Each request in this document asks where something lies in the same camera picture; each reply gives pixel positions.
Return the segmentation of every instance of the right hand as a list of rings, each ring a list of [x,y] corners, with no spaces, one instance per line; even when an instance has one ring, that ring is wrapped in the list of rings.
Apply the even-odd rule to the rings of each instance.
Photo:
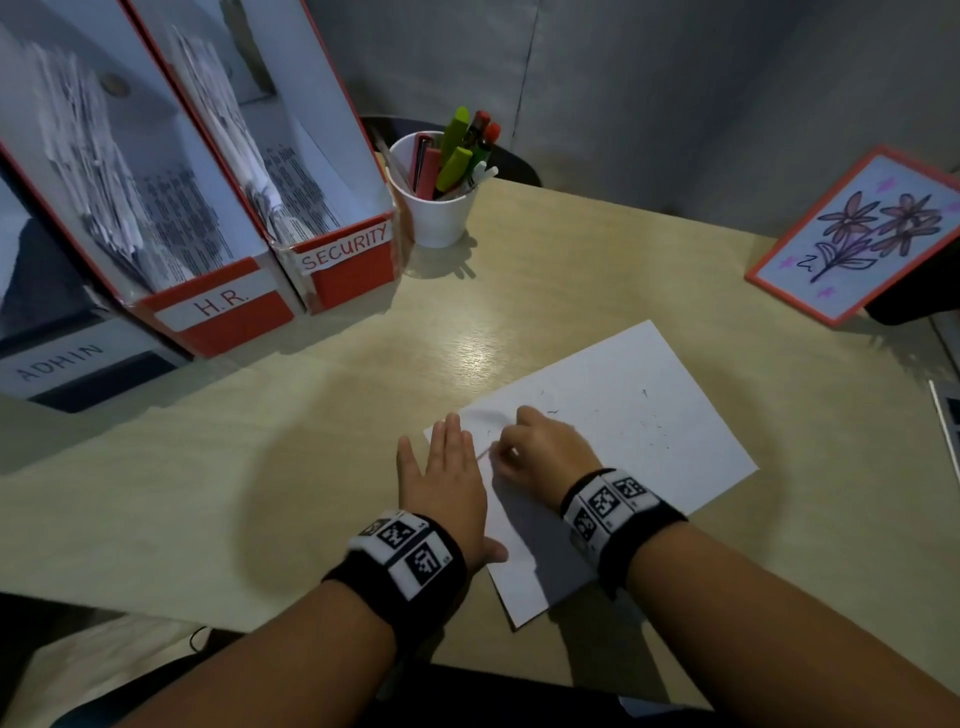
[[[571,425],[533,407],[516,411],[490,448],[493,470],[524,488],[555,513],[567,491],[587,473],[600,470],[590,444]]]

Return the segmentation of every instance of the pen holder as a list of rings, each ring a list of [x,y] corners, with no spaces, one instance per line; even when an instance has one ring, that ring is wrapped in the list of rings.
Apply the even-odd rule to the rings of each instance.
[[[437,140],[437,143],[444,135],[442,132],[430,134]],[[390,148],[394,157],[404,167],[408,168],[410,165],[416,137],[416,133],[407,134],[398,139],[394,146]],[[403,198],[403,202],[410,210],[410,216],[413,218],[414,224],[414,242],[424,248],[448,248],[463,236],[467,230],[467,218],[470,215],[470,209],[473,207],[473,201],[477,196],[476,187],[462,197],[446,202],[434,202],[433,200],[421,200],[404,192],[394,182],[389,169],[387,170],[387,179],[390,180],[391,186]]]

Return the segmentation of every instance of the red file holder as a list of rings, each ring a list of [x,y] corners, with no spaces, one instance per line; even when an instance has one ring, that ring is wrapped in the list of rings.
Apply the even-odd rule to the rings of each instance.
[[[34,90],[17,42],[28,40],[74,53],[101,80],[111,77],[127,86],[123,98],[108,98],[114,139],[141,194],[151,182],[160,190],[159,197],[145,198],[148,209],[151,204],[169,209],[171,202],[176,206],[185,200],[184,194],[192,195],[178,213],[185,215],[180,221],[201,214],[225,246],[211,254],[215,260],[207,266],[209,272],[151,293],[88,234],[44,154]],[[6,94],[0,105],[0,153],[92,272],[135,316],[188,351],[212,356],[302,312],[219,160],[117,0],[5,4],[0,9],[0,83]],[[189,205],[197,207],[187,209]]]
[[[287,206],[296,207],[314,187],[321,190],[330,210],[318,226],[325,230],[287,248],[244,205],[307,309],[319,313],[395,279],[399,255],[386,179],[306,6],[244,0],[242,13],[229,15],[222,4],[223,16],[214,17],[197,0],[122,2],[198,125],[204,117],[172,64],[171,26],[214,46]],[[204,137],[223,160],[215,136]],[[228,176],[242,197],[242,185]]]

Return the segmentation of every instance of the black chair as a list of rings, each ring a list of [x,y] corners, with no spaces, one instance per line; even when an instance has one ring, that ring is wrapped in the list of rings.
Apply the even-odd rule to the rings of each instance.
[[[413,132],[442,132],[444,127],[437,124],[431,124],[428,121],[417,121],[416,119],[404,119],[399,116],[370,115],[361,116],[364,132],[367,138],[373,144],[372,130],[379,132],[387,146],[392,146],[398,139]],[[523,161],[517,155],[508,152],[506,149],[493,145],[488,166],[499,169],[497,177],[509,182],[519,182],[520,184],[530,184],[534,187],[543,187],[540,181],[540,175],[527,162]]]

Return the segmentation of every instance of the wooden desk surface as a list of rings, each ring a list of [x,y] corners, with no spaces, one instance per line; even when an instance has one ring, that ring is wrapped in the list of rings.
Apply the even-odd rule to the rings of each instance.
[[[833,331],[743,281],[772,241],[509,182],[470,247],[81,415],[0,402],[0,590],[251,630],[396,504],[396,438],[652,319],[760,467],[693,520],[960,691],[960,488],[927,322]],[[689,699],[592,588],[512,633],[481,574],[435,659]]]

